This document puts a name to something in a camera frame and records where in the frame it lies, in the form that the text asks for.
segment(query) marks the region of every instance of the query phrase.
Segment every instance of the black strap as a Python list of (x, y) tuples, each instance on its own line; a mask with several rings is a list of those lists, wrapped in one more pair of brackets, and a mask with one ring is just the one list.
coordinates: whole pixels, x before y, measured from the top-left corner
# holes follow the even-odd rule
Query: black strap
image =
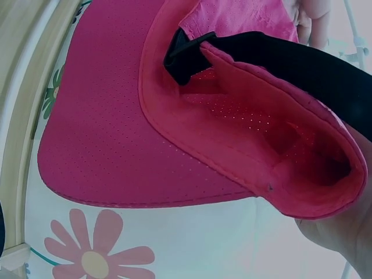
[(235, 61), (263, 66), (328, 106), (338, 117), (372, 141), (372, 76), (343, 60), (308, 46), (247, 32), (217, 38), (209, 33), (190, 41), (179, 29), (164, 66), (179, 85), (211, 67), (200, 52), (207, 41)]
[(4, 251), (4, 246), (5, 246), (5, 222), (0, 203), (0, 257), (2, 255), (2, 252)]

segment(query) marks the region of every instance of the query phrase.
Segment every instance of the finger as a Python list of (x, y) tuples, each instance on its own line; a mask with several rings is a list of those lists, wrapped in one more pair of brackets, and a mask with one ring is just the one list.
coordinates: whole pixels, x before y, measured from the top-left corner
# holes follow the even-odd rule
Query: finger
[(312, 19), (310, 46), (323, 49), (328, 42), (331, 0), (303, 0), (301, 7)]
[(307, 45), (310, 40), (312, 29), (311, 27), (305, 27), (303, 25), (297, 26), (297, 34), (299, 43), (302, 45)]
[(367, 161), (367, 164), (370, 166), (372, 164), (372, 142), (370, 142), (366, 137), (364, 137), (361, 133), (359, 133), (350, 125), (345, 124), (345, 126), (348, 129), (351, 136), (356, 141), (356, 143), (358, 144), (360, 150), (364, 155), (364, 158)]

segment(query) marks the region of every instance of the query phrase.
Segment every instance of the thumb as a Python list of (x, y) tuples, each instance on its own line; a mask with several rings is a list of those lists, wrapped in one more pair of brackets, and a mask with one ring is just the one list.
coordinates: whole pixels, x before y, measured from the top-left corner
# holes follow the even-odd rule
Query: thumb
[(320, 234), (317, 224), (310, 220), (295, 219), (296, 224), (302, 234), (309, 240), (319, 243)]

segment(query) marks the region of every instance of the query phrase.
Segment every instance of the black plastic buckle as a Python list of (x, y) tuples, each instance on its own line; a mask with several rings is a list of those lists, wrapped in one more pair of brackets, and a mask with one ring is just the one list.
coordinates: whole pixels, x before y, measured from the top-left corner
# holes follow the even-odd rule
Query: black plastic buckle
[(216, 32), (209, 32), (209, 33), (207, 33), (207, 34), (205, 34), (205, 35), (203, 35), (203, 36), (201, 36), (199, 38), (196, 38), (196, 39), (194, 39), (194, 40), (186, 43), (185, 45), (183, 45), (180, 48), (178, 48), (175, 51), (173, 51), (169, 55), (169, 57), (170, 58), (174, 58), (174, 57), (178, 56), (179, 54), (182, 54), (185, 51), (188, 51), (188, 50), (190, 50), (192, 48), (195, 48), (195, 47), (199, 48), (200, 47), (200, 44), (202, 42), (208, 41), (208, 40), (210, 40), (212, 38), (217, 38)]

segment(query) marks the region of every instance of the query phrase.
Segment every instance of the perforated fabric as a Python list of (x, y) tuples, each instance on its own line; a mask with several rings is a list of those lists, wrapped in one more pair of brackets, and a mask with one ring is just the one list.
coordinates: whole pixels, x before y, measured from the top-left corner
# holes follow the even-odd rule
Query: perforated fabric
[[(363, 155), (339, 118), (306, 92), (207, 42), (201, 50), (215, 75), (204, 72), (185, 87), (159, 78), (167, 46), (157, 38), (170, 32), (165, 18), (158, 17), (149, 33), (140, 76), (142, 108), (160, 133), (283, 214), (326, 217), (357, 199), (366, 183)], [(189, 18), (203, 22), (206, 16), (197, 8), (182, 28), (190, 28), (183, 25)], [(212, 22), (216, 27), (204, 32), (219, 29)], [(185, 32), (204, 35), (197, 26)], [(235, 34), (234, 28), (241, 30), (232, 23), (224, 35)]]
[[(163, 2), (95, 0), (80, 19), (38, 151), (40, 175), (57, 194), (123, 208), (253, 196), (162, 137), (141, 111), (142, 46)], [(197, 1), (186, 2), (185, 14)]]

